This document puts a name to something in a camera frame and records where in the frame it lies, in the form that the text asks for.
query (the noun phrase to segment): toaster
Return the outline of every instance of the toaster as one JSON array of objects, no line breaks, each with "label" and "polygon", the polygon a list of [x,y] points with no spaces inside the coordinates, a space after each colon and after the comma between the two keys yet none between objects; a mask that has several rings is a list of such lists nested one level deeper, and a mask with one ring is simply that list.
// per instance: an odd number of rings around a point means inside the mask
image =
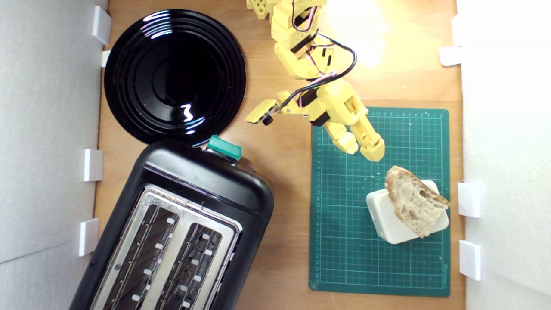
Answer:
[{"label": "toaster", "polygon": [[70,309],[233,309],[272,210],[267,183],[235,157],[216,147],[152,143]]}]

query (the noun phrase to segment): wooden surface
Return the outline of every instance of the wooden surface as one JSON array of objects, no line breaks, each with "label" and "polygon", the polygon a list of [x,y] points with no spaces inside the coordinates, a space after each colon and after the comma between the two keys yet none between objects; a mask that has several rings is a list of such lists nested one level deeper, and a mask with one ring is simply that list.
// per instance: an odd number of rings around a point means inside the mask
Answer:
[{"label": "wooden surface", "polygon": [[[220,135],[243,147],[244,156],[271,183],[275,208],[236,309],[463,310],[465,280],[458,269],[457,182],[462,179],[462,97],[458,68],[442,68],[438,48],[451,44],[453,0],[329,0],[320,31],[354,48],[359,63],[347,76],[365,105],[445,108],[450,111],[451,296],[449,298],[313,292],[308,288],[310,124],[276,116],[269,127],[243,121],[261,100],[304,85],[290,79],[273,54],[270,24],[257,20],[245,0],[110,0],[111,43],[152,12],[186,8],[224,23],[237,37],[247,63],[247,91],[233,123]],[[339,54],[341,67],[349,57]],[[100,231],[144,144],[115,121],[102,93],[99,148],[105,152],[95,217]]]}]

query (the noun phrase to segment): cutting mat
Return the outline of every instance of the cutting mat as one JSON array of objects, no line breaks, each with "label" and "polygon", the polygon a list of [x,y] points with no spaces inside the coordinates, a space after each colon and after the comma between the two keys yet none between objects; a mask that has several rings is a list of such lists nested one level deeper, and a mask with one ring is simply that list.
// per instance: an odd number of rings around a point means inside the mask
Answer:
[{"label": "cutting mat", "polygon": [[365,197],[382,189],[388,169],[399,165],[433,180],[450,199],[448,112],[373,107],[368,117],[385,139],[378,163],[341,152],[322,127],[312,129],[310,288],[447,297],[450,229],[389,244],[377,236]]}]

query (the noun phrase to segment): white clip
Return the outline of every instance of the white clip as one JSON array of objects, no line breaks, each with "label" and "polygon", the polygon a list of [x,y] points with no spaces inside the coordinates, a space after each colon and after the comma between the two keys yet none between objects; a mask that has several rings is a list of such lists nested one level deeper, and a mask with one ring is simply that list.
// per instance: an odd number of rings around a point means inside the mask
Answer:
[{"label": "white clip", "polygon": [[461,46],[463,45],[464,33],[459,14],[451,19],[451,34],[453,46],[444,46],[438,51],[440,63],[444,67],[459,65],[463,61]]},{"label": "white clip", "polygon": [[107,59],[109,59],[109,55],[111,54],[111,50],[103,51],[101,54],[101,67],[105,68],[107,66]]},{"label": "white clip", "polygon": [[459,241],[459,272],[473,280],[480,281],[481,247],[477,244]]},{"label": "white clip", "polygon": [[99,219],[97,218],[80,223],[78,256],[85,256],[94,251],[98,245],[98,229]]},{"label": "white clip", "polygon": [[111,17],[100,6],[94,8],[94,24],[92,35],[103,45],[109,45],[111,36]]},{"label": "white clip", "polygon": [[457,183],[459,214],[480,218],[480,185],[475,183]]},{"label": "white clip", "polygon": [[84,181],[103,180],[103,151],[97,149],[84,150]]}]

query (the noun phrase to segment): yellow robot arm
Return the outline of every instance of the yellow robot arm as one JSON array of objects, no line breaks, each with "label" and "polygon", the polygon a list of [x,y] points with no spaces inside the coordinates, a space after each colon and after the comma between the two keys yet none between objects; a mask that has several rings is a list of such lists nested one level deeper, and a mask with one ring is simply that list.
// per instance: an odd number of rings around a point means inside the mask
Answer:
[{"label": "yellow robot arm", "polygon": [[327,0],[246,0],[259,19],[269,14],[274,52],[291,78],[310,84],[290,94],[278,92],[277,99],[267,99],[246,117],[247,122],[271,124],[274,114],[298,114],[313,126],[323,126],[333,143],[343,152],[360,153],[378,162],[385,154],[385,142],[367,119],[368,109],[350,84],[331,71],[334,47],[344,47],[317,33],[318,11]]}]

